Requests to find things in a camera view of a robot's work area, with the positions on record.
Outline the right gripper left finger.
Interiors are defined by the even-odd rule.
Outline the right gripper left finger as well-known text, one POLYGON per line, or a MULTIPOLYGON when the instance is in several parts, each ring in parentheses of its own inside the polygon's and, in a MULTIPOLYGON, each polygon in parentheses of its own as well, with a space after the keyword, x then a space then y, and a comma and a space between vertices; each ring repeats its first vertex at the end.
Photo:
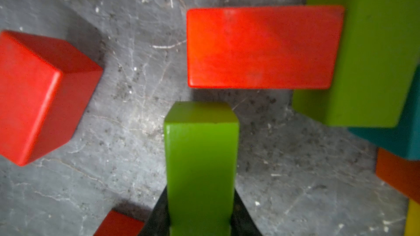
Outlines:
POLYGON ((169 234, 170 215, 168 210, 167 187, 165 187, 138 236, 169 236, 169 234))

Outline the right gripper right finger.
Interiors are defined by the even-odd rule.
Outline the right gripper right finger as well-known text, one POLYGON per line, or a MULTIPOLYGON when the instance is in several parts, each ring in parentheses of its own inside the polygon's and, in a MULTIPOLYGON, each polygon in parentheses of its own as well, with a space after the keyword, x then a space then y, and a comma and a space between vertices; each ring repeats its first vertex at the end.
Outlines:
POLYGON ((232 236, 262 236, 236 190, 230 225, 232 236))

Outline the red block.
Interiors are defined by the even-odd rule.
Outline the red block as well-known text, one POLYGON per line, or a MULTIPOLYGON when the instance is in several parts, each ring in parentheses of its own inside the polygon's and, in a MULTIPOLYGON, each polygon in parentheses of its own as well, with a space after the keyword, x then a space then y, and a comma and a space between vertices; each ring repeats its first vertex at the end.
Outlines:
POLYGON ((93 236, 137 236, 144 222, 111 210, 93 236))
POLYGON ((69 42, 1 32, 1 155, 18 166, 73 136, 103 69, 69 42))
POLYGON ((344 17, 340 5, 190 9, 188 84, 202 89, 328 89, 344 17))

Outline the green block pair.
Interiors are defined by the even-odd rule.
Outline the green block pair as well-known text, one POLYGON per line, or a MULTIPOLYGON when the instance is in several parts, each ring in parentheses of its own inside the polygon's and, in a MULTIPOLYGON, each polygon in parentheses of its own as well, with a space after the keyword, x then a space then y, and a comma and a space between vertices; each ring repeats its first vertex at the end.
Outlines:
POLYGON ((240 123, 226 103, 176 102, 164 120, 172 236, 228 236, 240 123))

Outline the orange rectangular block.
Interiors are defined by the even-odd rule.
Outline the orange rectangular block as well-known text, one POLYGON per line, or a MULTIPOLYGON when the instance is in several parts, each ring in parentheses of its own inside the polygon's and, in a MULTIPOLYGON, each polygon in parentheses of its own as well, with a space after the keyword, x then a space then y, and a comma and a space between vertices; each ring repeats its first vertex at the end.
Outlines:
POLYGON ((376 175, 409 199, 420 203, 419 161, 406 160, 379 148, 376 175))

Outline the yellow rectangular block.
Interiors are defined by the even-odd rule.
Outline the yellow rectangular block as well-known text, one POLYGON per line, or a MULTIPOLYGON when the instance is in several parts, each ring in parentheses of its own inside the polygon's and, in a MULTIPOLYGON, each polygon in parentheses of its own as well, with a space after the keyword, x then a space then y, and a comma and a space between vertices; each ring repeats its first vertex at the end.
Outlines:
POLYGON ((420 236, 420 205, 409 200, 404 236, 420 236))

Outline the teal triangle block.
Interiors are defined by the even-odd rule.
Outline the teal triangle block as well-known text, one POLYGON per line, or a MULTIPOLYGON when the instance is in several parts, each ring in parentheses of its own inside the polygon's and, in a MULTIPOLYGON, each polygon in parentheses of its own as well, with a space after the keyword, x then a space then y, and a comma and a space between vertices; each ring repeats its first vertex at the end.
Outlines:
POLYGON ((349 128, 351 133, 406 160, 420 159, 420 69, 416 69, 399 123, 394 128, 349 128))

